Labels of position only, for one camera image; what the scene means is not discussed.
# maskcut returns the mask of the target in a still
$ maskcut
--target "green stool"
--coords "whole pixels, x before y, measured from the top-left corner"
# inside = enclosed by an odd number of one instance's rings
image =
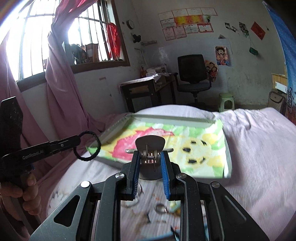
[[[220,108],[219,112],[223,112],[225,110],[234,110],[234,100],[233,100],[233,94],[230,93],[220,93],[219,94],[219,99],[220,99]],[[232,108],[231,109],[225,109],[225,102],[226,101],[231,101],[232,103]]]

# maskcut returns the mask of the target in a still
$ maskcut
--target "office chair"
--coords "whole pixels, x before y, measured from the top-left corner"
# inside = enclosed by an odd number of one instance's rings
[[[180,80],[189,82],[190,84],[177,84],[177,90],[179,92],[189,92],[193,94],[194,107],[203,109],[205,108],[204,103],[197,101],[197,94],[201,91],[206,91],[212,87],[211,76],[209,82],[201,82],[207,80],[207,72],[205,68],[205,61],[201,54],[191,54],[178,57],[178,67]]]

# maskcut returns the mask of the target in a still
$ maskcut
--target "red envelope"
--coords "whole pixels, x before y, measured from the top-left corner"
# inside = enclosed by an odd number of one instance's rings
[[[251,30],[259,37],[259,39],[263,39],[265,36],[265,31],[258,25],[258,23],[254,22]]]

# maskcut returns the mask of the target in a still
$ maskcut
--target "black cord loop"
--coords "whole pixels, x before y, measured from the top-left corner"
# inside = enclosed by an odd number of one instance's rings
[[[98,136],[97,136],[93,131],[84,131],[84,132],[82,132],[82,133],[79,135],[79,137],[81,138],[81,137],[82,137],[83,135],[85,135],[85,134],[90,134],[90,135],[93,135],[93,136],[95,137],[96,141],[98,142],[98,148],[97,148],[96,152],[95,152],[94,154],[92,154],[91,156],[89,156],[89,157],[81,157],[81,156],[77,153],[76,147],[73,148],[73,151],[74,151],[75,156],[76,156],[79,160],[82,160],[82,161],[91,161],[91,160],[94,159],[94,158],[98,155],[98,153],[100,152],[100,150],[101,150],[101,142],[100,142]]]

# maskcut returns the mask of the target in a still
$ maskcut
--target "blue banner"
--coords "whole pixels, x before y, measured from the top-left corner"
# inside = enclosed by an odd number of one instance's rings
[[[286,117],[296,125],[296,40],[284,21],[267,6],[283,46],[288,73],[288,99]]]

